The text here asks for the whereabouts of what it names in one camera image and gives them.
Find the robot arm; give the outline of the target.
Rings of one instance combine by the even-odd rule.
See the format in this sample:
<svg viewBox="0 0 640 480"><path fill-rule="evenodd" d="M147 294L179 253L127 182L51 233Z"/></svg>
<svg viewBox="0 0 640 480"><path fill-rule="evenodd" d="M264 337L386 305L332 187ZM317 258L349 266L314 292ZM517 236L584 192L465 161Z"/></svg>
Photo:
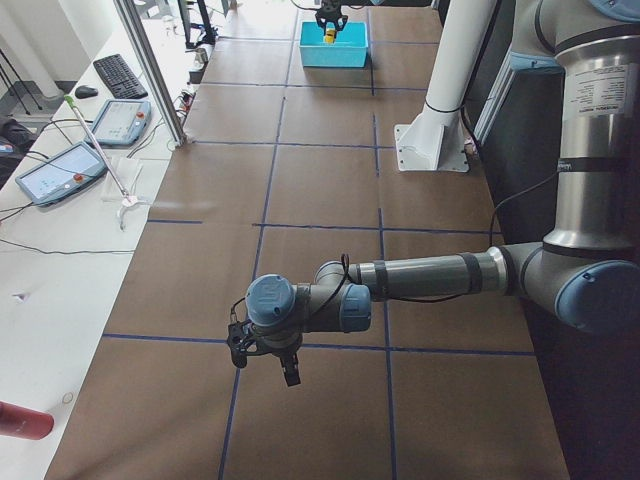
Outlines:
<svg viewBox="0 0 640 480"><path fill-rule="evenodd" d="M498 291L528 298L561 322L609 333L639 320L639 268L623 227L631 140L639 130L639 5L635 1L520 1L511 55L517 68L564 72L555 225L539 242L482 253L323 264L312 283L268 274L248 287L232 320L235 366L273 355L300 381L310 332L360 332L376 301L437 303Z"/></svg>
<svg viewBox="0 0 640 480"><path fill-rule="evenodd" d="M291 4L300 10L312 11L315 14L316 24L324 31L333 29L340 32L348 23L348 16L342 12L343 7L361 9L366 6L380 6L384 1L318 0L292 1Z"/></svg>

